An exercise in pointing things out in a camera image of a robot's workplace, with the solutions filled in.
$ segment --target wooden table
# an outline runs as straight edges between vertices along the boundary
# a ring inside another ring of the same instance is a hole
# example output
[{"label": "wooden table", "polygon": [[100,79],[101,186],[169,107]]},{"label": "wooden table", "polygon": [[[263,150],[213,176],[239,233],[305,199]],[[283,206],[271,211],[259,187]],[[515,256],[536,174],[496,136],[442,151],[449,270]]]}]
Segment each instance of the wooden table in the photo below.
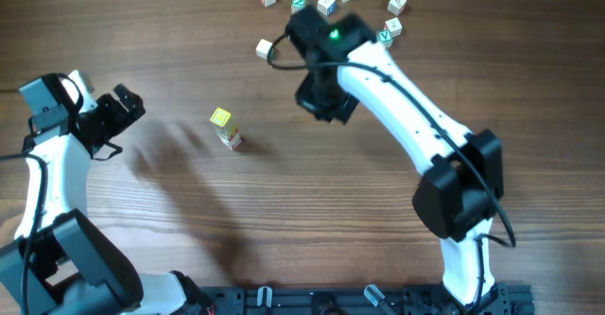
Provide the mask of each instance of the wooden table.
[{"label": "wooden table", "polygon": [[[19,151],[29,111],[13,91],[86,71],[96,94],[125,83],[147,114],[94,163],[91,220],[139,271],[203,286],[438,283],[438,240],[418,220],[419,181],[364,108],[346,126],[296,106],[304,72],[257,58],[290,0],[0,0],[0,152]],[[350,10],[379,28],[388,0]],[[391,54],[447,113],[505,146],[519,246],[491,248],[497,280],[531,284],[541,314],[605,306],[605,0],[408,0]],[[289,44],[280,61],[299,61]],[[208,118],[233,112],[231,152]],[[24,163],[0,168],[0,239],[21,221]],[[499,220],[493,233],[504,235]],[[17,311],[3,291],[0,313]]]}]

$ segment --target wooden tabletop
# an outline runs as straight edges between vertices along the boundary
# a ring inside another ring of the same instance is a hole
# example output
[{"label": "wooden tabletop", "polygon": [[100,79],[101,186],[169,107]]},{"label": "wooden tabletop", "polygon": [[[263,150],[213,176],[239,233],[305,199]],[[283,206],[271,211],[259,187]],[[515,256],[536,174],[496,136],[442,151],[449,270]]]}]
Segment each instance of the wooden tabletop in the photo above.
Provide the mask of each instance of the wooden tabletop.
[{"label": "wooden tabletop", "polygon": [[[380,28],[389,0],[339,4]],[[117,83],[147,114],[94,162],[91,220],[138,271],[201,286],[439,283],[439,241],[416,216],[419,177],[359,106],[342,126],[299,108],[304,72],[254,51],[290,0],[0,0],[0,153],[19,151],[29,110],[13,92],[80,69],[97,96]],[[531,284],[540,314],[605,306],[605,0],[408,0],[391,54],[439,106],[504,144],[518,248],[491,247],[496,280]],[[280,61],[299,61],[280,46]],[[233,113],[232,152],[209,117]],[[0,239],[21,221],[26,165],[0,167]],[[497,220],[493,233],[503,236]],[[17,307],[0,293],[0,313]]]}]

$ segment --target wood grain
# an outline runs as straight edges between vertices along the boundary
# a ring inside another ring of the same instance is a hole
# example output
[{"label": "wood grain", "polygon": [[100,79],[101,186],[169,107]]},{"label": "wood grain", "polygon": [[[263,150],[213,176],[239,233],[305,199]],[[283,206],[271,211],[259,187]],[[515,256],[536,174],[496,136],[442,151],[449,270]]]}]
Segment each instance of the wood grain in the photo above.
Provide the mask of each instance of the wood grain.
[{"label": "wood grain", "polygon": [[[372,27],[388,0],[354,0]],[[408,0],[391,54],[455,119],[505,146],[503,200],[518,249],[491,248],[496,279],[533,286],[540,314],[605,306],[605,0]],[[97,95],[125,83],[147,115],[94,163],[92,221],[139,271],[204,286],[436,283],[439,242],[411,207],[419,181],[363,107],[345,127],[296,106],[304,73],[254,48],[289,0],[0,0],[0,152],[20,149],[36,76],[86,71]],[[281,61],[297,56],[284,44]],[[241,124],[231,152],[208,118]],[[24,209],[24,163],[0,167],[0,239]],[[499,222],[495,233],[503,235]],[[0,293],[0,314],[17,311]]]}]

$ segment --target black mounting base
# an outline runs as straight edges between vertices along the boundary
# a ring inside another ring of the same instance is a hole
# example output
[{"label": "black mounting base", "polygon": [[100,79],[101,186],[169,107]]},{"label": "black mounting base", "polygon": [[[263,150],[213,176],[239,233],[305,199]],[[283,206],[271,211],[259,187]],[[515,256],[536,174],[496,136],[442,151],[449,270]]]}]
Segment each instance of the black mounting base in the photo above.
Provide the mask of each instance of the black mounting base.
[{"label": "black mounting base", "polygon": [[[263,287],[260,289],[201,288],[201,290],[215,303],[216,315],[465,314],[454,305],[442,285],[380,289],[385,299],[379,306],[374,306],[364,296],[364,289]],[[530,286],[507,286],[500,283],[493,287],[493,295],[497,296],[492,298],[479,314],[533,315],[535,313]]]}]

